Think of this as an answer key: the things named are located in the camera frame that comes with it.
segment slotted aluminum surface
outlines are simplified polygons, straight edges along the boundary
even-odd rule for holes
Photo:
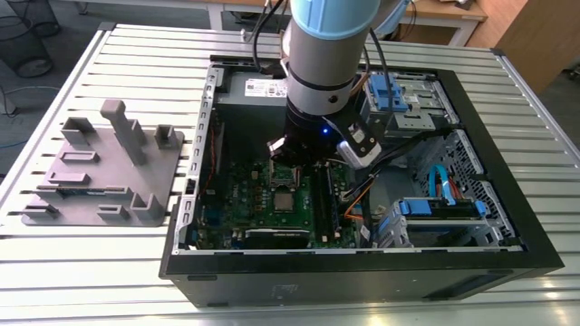
[[[279,39],[259,40],[276,57]],[[379,64],[368,44],[372,63]],[[197,310],[157,278],[167,224],[160,228],[27,227],[29,190],[59,152],[68,117],[100,117],[121,98],[144,128],[173,124],[193,139],[211,54],[251,55],[237,32],[117,25],[99,31],[0,185],[0,321],[71,325],[577,325],[580,320],[580,170],[569,140],[488,50],[384,43],[391,65],[451,69],[519,180],[565,268],[513,281],[461,302]],[[191,145],[177,173],[185,173]],[[173,191],[183,189],[176,175]]]

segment motherboard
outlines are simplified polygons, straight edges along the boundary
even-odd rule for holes
[[[355,224],[339,214],[348,172],[341,164],[304,173],[269,160],[232,162],[224,176],[225,204],[205,206],[204,226],[191,234],[197,247],[355,247]]]

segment green circuit board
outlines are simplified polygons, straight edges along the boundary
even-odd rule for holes
[[[339,200],[345,190],[348,171],[340,164],[331,169],[332,186]],[[225,205],[205,211],[209,227],[201,241],[204,249],[241,249],[232,241],[236,232],[249,229],[309,231],[311,248],[355,246],[355,226],[341,227],[340,236],[325,242],[316,238],[311,177],[300,170],[271,161],[235,163],[227,173]]]

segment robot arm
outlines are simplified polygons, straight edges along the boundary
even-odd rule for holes
[[[284,137],[268,143],[275,161],[308,165],[339,152],[359,169],[377,157],[380,144],[349,102],[349,91],[375,16],[379,10],[393,16],[405,2],[291,1],[287,122]]]

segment wastebasket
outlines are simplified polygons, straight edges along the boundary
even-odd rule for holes
[[[29,19],[0,17],[0,60],[20,77],[36,77],[52,68],[52,60]]]
[[[61,26],[48,0],[7,0],[7,2],[16,15],[35,23],[35,32],[40,37],[59,33]]]

